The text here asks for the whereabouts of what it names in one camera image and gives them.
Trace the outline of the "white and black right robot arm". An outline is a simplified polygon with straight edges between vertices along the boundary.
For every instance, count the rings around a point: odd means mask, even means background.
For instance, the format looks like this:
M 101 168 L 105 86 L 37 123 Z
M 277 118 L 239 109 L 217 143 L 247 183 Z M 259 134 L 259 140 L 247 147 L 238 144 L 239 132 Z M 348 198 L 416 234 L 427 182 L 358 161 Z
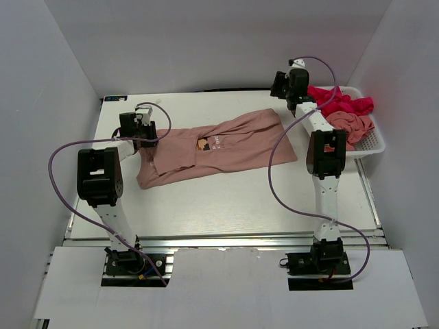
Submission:
M 346 164 L 346 133 L 324 118 L 308 95 L 309 73 L 294 65 L 278 71 L 270 95 L 287 102 L 287 108 L 309 134 L 306 168 L 316 194 L 316 212 L 322 223 L 313 233 L 309 252 L 287 255 L 286 267 L 292 276 L 332 276 L 343 263 L 344 248 L 336 220 L 337 188 Z

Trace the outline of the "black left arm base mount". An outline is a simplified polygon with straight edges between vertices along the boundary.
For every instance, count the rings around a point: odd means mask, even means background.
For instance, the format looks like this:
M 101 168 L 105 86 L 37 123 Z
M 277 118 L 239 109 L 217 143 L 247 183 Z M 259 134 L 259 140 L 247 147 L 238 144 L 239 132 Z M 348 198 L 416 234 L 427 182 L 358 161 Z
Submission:
M 160 275 L 166 283 L 169 282 L 174 257 L 170 254 L 149 254 Z M 165 288 L 151 264 L 147 260 L 140 262 L 142 267 L 126 269 L 118 265 L 116 260 L 107 255 L 101 279 L 102 287 L 128 287 L 128 288 Z

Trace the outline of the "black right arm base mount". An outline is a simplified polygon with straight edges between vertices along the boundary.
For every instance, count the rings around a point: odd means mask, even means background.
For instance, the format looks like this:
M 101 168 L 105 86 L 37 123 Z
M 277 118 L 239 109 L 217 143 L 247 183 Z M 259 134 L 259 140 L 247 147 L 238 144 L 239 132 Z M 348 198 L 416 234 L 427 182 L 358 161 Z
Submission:
M 346 252 L 341 260 L 317 266 L 311 253 L 288 253 L 279 260 L 279 267 L 287 271 L 289 291 L 350 291 L 353 281 Z

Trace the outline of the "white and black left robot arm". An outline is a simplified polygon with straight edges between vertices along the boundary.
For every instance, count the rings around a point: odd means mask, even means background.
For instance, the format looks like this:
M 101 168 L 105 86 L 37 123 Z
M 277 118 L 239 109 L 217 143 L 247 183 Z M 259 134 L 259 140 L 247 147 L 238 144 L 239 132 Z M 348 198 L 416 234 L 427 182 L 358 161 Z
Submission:
M 110 142 L 78 152 L 77 190 L 80 199 L 99 215 L 102 224 L 110 228 L 107 254 L 129 273 L 140 272 L 145 257 L 139 240 L 128 224 L 121 204 L 123 176 L 120 162 L 135 155 L 141 147 L 157 145 L 152 107 L 119 115 L 119 135 Z

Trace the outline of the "dusty pink t shirt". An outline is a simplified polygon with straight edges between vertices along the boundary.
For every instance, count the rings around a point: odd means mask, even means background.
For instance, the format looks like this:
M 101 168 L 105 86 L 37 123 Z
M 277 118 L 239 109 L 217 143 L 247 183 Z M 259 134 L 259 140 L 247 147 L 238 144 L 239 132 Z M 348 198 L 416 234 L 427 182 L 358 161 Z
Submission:
M 297 161 L 284 137 L 279 115 L 271 108 L 232 120 L 194 127 L 159 130 L 165 137 L 155 148 L 142 148 L 137 176 L 140 188 L 233 173 Z

